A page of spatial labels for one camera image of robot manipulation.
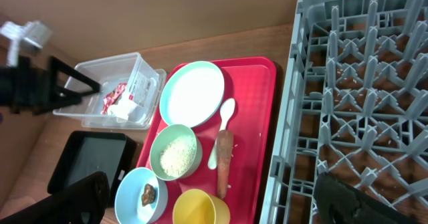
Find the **red candy wrapper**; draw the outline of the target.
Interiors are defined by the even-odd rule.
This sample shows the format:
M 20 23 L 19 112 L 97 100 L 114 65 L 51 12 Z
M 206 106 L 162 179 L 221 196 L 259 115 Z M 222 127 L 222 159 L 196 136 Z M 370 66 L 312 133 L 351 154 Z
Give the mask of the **red candy wrapper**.
M 107 113 L 109 107 L 113 105 L 119 99 L 119 97 L 121 97 L 126 87 L 127 87 L 127 83 L 120 83 L 115 87 L 115 89 L 113 89 L 113 91 L 105 95 L 105 97 L 103 98 L 103 107 L 102 107 L 101 114 Z

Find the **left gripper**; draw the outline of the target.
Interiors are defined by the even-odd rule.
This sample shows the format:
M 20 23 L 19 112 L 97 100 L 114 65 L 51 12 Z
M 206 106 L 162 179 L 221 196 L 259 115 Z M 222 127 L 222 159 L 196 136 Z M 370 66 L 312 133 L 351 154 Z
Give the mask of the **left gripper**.
M 97 81 L 53 56 L 46 70 L 32 66 L 31 59 L 23 56 L 15 67 L 1 66 L 1 107 L 12 114 L 39 115 L 78 105 L 100 88 Z

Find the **green bowl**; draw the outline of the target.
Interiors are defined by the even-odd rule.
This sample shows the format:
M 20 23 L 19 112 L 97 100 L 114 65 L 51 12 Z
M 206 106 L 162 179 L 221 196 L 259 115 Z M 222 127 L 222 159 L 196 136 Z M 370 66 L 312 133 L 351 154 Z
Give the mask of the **green bowl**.
M 168 176 L 160 165 L 161 152 L 165 147 L 174 139 L 180 136 L 192 136 L 196 140 L 196 155 L 193 160 L 191 167 L 184 173 L 184 175 L 174 178 Z M 164 181 L 174 181 L 177 179 L 183 179 L 192 175 L 199 167 L 203 156 L 203 149 L 199 139 L 196 137 L 195 133 L 187 126 L 182 124 L 174 124 L 172 126 L 166 127 L 162 130 L 158 136 L 155 138 L 154 143 L 150 149 L 150 165 L 153 173 L 160 179 Z

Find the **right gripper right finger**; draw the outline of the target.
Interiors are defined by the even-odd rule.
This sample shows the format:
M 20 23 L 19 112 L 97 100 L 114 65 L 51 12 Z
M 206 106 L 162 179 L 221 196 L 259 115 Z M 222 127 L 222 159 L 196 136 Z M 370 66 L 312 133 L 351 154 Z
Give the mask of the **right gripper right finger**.
M 314 198 L 323 223 L 408 224 L 415 222 L 326 173 L 319 174 L 317 177 Z

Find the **white rice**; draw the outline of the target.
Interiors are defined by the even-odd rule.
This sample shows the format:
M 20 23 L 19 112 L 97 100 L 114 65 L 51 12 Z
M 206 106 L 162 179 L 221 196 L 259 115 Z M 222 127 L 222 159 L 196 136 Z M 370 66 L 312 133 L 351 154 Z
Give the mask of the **white rice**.
M 197 151 L 192 136 L 180 136 L 171 141 L 160 154 L 160 166 L 164 172 L 178 178 L 191 167 Z

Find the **yellow cup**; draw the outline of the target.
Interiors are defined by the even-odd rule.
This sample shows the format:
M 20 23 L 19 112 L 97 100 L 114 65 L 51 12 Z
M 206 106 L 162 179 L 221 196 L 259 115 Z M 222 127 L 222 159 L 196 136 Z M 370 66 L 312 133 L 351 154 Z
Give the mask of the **yellow cup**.
M 229 224 L 230 220 L 227 204 L 201 189 L 185 191 L 173 207 L 174 224 Z

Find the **small light blue bowl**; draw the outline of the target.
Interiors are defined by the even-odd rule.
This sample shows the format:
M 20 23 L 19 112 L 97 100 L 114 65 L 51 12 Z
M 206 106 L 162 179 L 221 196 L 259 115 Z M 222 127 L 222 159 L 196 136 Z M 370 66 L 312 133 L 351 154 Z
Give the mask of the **small light blue bowl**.
M 155 202 L 145 207 L 141 203 L 141 195 L 145 184 L 156 189 Z M 168 202 L 166 183 L 146 167 L 130 171 L 122 180 L 114 201 L 116 218 L 119 223 L 154 223 L 164 213 Z

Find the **brown food scrap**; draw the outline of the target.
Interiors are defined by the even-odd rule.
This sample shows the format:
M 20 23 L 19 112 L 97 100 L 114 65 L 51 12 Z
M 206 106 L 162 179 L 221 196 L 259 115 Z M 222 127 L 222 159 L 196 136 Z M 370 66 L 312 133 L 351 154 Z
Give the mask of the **brown food scrap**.
M 156 189 L 150 184 L 145 184 L 143 194 L 141 195 L 142 206 L 145 207 L 146 205 L 154 203 L 155 199 Z

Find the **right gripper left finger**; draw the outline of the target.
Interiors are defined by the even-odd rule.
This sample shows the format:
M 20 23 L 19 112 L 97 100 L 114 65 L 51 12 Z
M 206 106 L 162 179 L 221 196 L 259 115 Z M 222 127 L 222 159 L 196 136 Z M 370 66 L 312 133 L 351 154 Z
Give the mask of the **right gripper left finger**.
M 107 176 L 98 171 L 2 219 L 1 224 L 100 223 L 109 196 Z

